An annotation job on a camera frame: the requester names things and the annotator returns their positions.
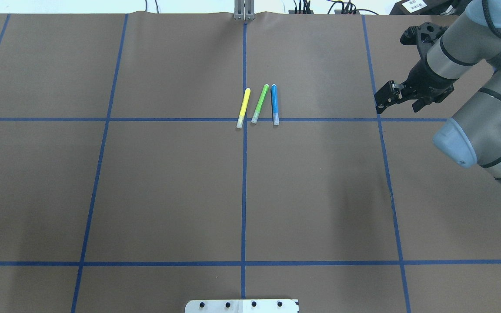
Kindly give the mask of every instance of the silver hinge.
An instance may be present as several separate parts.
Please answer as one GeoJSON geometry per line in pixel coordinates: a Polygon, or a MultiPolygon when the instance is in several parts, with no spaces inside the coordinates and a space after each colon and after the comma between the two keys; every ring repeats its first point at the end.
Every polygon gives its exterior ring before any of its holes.
{"type": "Polygon", "coordinates": [[[235,0],[234,17],[247,22],[254,20],[254,0],[235,0]]]}

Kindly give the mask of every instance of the marker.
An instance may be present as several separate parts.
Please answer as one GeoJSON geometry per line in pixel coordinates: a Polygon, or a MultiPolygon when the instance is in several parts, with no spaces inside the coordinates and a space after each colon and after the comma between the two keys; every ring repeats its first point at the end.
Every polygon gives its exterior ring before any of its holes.
{"type": "Polygon", "coordinates": [[[272,85],[272,115],[274,117],[274,125],[280,124],[280,112],[278,110],[278,87],[272,85]]]}
{"type": "Polygon", "coordinates": [[[241,104],[241,111],[239,112],[239,119],[237,120],[237,128],[243,127],[243,120],[245,115],[247,115],[247,105],[249,104],[249,97],[251,96],[250,88],[245,89],[245,96],[243,97],[243,103],[241,104]]]}
{"type": "Polygon", "coordinates": [[[264,98],[266,98],[266,94],[268,93],[268,89],[270,85],[264,85],[262,89],[262,93],[260,94],[260,99],[258,99],[258,104],[256,105],[256,110],[254,111],[254,115],[252,117],[251,123],[256,123],[258,121],[258,115],[260,115],[260,110],[262,109],[262,103],[264,102],[264,98]]]}

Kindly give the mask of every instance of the blue marker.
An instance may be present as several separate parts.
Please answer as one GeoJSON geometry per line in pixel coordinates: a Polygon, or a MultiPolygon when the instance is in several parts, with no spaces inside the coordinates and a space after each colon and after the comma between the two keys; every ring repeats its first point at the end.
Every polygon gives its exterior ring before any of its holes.
{"type": "Polygon", "coordinates": [[[272,85],[272,115],[274,117],[274,125],[280,124],[280,111],[278,109],[278,87],[272,85]]]}

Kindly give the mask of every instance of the white bracket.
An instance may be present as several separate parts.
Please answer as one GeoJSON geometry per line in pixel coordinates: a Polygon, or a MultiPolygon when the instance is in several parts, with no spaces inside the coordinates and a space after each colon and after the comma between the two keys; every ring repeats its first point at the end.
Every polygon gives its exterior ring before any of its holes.
{"type": "Polygon", "coordinates": [[[193,300],[185,313],[299,313],[293,299],[193,300]]]}
{"type": "Polygon", "coordinates": [[[236,20],[254,20],[254,0],[235,0],[234,17],[236,20]]]}

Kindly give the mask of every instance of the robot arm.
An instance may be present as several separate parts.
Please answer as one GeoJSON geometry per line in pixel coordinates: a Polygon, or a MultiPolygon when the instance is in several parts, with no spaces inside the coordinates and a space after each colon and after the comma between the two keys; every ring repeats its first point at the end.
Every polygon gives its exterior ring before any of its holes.
{"type": "Polygon", "coordinates": [[[478,163],[501,183],[501,0],[473,0],[449,29],[425,23],[410,27],[400,41],[416,44],[421,60],[403,83],[388,81],[377,91],[378,113],[411,99],[417,99],[417,112],[443,101],[453,83],[480,60],[495,67],[493,77],[433,141],[460,166],[478,163]]]}

